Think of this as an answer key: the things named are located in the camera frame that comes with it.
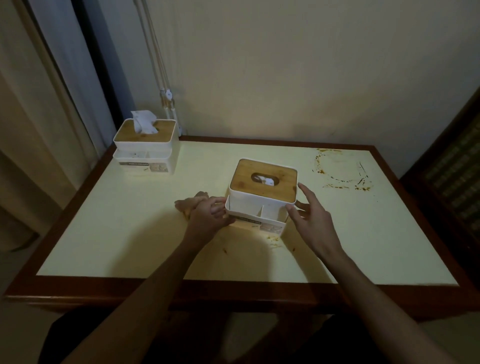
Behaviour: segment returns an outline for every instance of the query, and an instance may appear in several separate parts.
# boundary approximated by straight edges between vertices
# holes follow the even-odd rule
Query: table
[[[240,158],[290,165],[332,213],[346,252],[409,314],[445,317],[480,298],[373,146],[181,137],[173,176],[123,173],[108,149],[5,296],[48,308],[121,303],[180,242],[173,201],[225,195]],[[299,192],[298,199],[306,202]],[[198,255],[171,309],[350,310],[292,224],[281,238],[228,227]]]

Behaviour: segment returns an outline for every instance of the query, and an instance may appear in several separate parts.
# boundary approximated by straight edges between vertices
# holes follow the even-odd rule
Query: white tissue box
[[[132,175],[173,174],[180,152],[178,126],[175,120],[157,120],[157,134],[135,133],[133,119],[123,122],[113,138],[117,150],[113,157],[123,170]]]
[[[225,203],[237,219],[232,226],[281,235],[288,220],[285,206],[297,200],[297,179],[292,167],[240,159]]]

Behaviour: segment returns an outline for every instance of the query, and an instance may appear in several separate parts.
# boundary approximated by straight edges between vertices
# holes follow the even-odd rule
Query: wooden lid
[[[157,142],[168,143],[172,139],[175,128],[174,120],[157,120],[153,126],[158,130],[157,134],[136,133],[133,119],[126,120],[115,136],[116,142]]]
[[[297,171],[275,164],[240,159],[230,189],[293,203],[297,199]]]

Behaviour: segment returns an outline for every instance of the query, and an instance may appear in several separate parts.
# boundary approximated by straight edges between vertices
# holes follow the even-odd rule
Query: oval opening
[[[263,173],[252,173],[251,179],[254,182],[266,184],[267,186],[276,186],[280,183],[278,177]]]

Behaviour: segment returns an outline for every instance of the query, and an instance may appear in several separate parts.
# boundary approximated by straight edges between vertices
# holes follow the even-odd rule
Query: person's right arm
[[[456,361],[375,286],[343,250],[332,217],[315,194],[299,183],[308,204],[287,206],[302,239],[321,259],[350,299],[373,341],[393,363],[456,363]]]

